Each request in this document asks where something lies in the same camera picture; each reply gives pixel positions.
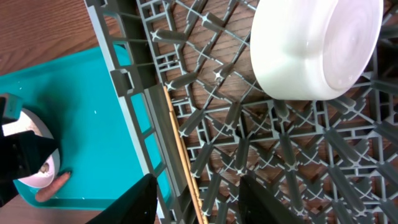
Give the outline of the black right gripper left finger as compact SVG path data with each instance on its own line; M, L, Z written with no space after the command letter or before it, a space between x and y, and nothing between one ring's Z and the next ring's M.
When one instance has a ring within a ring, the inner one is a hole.
M86 224L154 224L157 186L154 175L146 174L106 210Z

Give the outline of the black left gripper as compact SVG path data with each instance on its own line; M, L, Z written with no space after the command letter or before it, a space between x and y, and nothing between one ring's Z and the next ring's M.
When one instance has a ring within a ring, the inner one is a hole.
M18 194L14 181L38 172L58 149L54 138L44 138L33 131L4 135L2 125L17 121L23 108L22 98L1 94L1 206Z

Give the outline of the pale green bowl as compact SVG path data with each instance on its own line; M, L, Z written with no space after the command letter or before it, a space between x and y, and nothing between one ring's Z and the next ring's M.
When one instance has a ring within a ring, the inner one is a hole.
M260 0L250 57L265 94L332 100L359 79L376 48L383 0Z

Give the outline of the white plate with food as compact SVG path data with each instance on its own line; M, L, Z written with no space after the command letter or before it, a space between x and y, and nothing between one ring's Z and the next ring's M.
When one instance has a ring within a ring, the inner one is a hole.
M19 119L15 122L2 125L5 136L21 133L24 131L33 131L36 135L53 139L53 135L45 123L33 112L23 108ZM33 188L44 188L50 185L56 178L60 170L60 153L56 149L51 156L47 158L38 172L28 177L20 178L19 181Z

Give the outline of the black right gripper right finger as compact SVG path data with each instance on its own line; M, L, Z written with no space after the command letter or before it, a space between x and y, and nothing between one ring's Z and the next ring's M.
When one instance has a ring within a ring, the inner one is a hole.
M305 223L250 175L240 178L238 206L245 224Z

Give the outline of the wooden chopstick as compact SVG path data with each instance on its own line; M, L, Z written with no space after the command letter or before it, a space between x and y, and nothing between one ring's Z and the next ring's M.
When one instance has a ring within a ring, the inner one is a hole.
M177 120L177 117L175 115L174 107L172 105L172 101L171 101L169 93L167 91L167 87L163 86L163 90L164 90L165 98L167 100L167 105L168 105L168 108L169 108L169 116L170 116L170 120L171 120L171 123L172 123L173 131L174 131L175 141L177 143L177 149L178 149L179 157L180 157L180 160L181 160L181 163L182 163L182 166L183 166L183 171L184 171L184 174L185 174L185 178L186 178L187 183L188 183L188 188L189 188L190 195L191 195L191 198L192 198L193 206L195 208L195 213L197 215L197 219L198 219L199 224L204 224L203 220L202 220L201 213L199 211L197 198L195 196L195 191L194 191L194 188L193 188L191 175L188 172L187 161L185 159L185 153L183 152L183 147L182 147L182 143L181 143L181 140L180 140L181 137L180 137L180 134L179 134L179 131L178 131L178 129L179 129L178 120Z
M202 203L202 201L201 201L201 199L200 199L200 191L199 191L199 188L198 188L196 179L195 179L194 175L190 172L190 169L191 169L191 161L190 161L190 158L189 158L189 155L188 155L188 151L187 151L185 142L184 142L184 140L183 140L183 137L181 137L180 140L181 140L181 143L182 143L183 152L185 153L185 159L186 159L186 161L187 161L188 172L189 172L190 175L191 175L191 179L192 179L192 183L193 183L193 188L194 188L194 191L195 191L195 196L196 196L196 198L197 198L197 202L198 202L198 206L199 206L199 211L200 211L200 213L201 213L203 223L204 223L204 224L209 224L208 219L207 219L207 216L205 215L205 213L204 213L203 210L202 210L203 203Z

